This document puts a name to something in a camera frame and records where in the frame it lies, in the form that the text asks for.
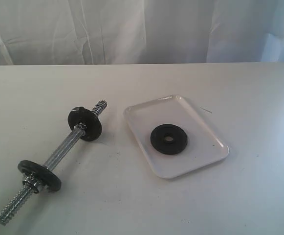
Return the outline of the black weight plate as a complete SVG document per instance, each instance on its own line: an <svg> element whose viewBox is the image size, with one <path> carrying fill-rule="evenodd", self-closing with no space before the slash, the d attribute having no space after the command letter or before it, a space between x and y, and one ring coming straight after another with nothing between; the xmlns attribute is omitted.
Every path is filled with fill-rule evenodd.
<svg viewBox="0 0 284 235"><path fill-rule="evenodd" d="M33 175L38 180L42 181L43 184L47 185L48 189L52 192L61 189L61 180L42 165L29 160L22 160L18 164L18 170L26 176Z"/></svg>
<svg viewBox="0 0 284 235"><path fill-rule="evenodd" d="M188 137L182 128L173 124L162 124L152 130L150 141L158 152L176 155L185 150Z"/></svg>

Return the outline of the chrome threaded dumbbell bar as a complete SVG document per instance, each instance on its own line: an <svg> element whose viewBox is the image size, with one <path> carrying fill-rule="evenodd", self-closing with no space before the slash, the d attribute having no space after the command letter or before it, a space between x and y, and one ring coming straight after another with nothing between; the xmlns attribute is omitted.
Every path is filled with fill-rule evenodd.
<svg viewBox="0 0 284 235"><path fill-rule="evenodd" d="M100 100L91 110L101 114L106 109L107 105L108 103L105 100ZM78 142L78 140L81 140L81 137L84 134L85 127L83 125L79 124L75 126L74 129L71 130L68 136L63 140L63 142L45 161L45 163L41 165L53 173L54 168L56 168L59 162L67 155L67 153ZM10 200L6 207L0 211L0 224L4 226L7 225L32 194L35 194L33 189L31 189L29 186L22 185L22 188L19 190L19 192Z"/></svg>

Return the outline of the black weight plate far end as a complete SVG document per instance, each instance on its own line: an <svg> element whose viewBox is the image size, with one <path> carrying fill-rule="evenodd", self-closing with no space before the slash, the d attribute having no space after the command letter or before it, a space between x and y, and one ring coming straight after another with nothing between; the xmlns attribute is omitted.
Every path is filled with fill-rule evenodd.
<svg viewBox="0 0 284 235"><path fill-rule="evenodd" d="M88 110L84 107L75 107L68 115L67 121L71 130L81 124L85 127L85 134L81 137L84 141L94 141L102 133L102 125L98 118L100 113Z"/></svg>

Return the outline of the white rectangular plastic tray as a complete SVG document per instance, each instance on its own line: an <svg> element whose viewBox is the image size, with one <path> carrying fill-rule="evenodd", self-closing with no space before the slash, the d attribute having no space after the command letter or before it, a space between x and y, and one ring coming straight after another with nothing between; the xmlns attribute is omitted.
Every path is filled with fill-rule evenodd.
<svg viewBox="0 0 284 235"><path fill-rule="evenodd" d="M132 105L124 118L153 173L174 179L224 160L229 146L184 97Z"/></svg>

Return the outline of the chrome spin-lock collar nut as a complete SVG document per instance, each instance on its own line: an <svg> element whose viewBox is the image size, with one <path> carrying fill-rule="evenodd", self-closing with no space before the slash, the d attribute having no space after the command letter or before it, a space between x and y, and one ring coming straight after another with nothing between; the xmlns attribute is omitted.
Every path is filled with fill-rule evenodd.
<svg viewBox="0 0 284 235"><path fill-rule="evenodd" d="M45 187L45 184L41 180L32 176L25 176L23 178L22 184L33 189L33 192L35 194L40 193Z"/></svg>

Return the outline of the white curtain backdrop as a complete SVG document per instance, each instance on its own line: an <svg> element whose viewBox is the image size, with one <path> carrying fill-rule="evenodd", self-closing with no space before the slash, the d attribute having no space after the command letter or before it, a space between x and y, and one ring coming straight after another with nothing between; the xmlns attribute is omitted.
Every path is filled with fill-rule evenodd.
<svg viewBox="0 0 284 235"><path fill-rule="evenodd" d="M284 62L284 0L0 0L0 65Z"/></svg>

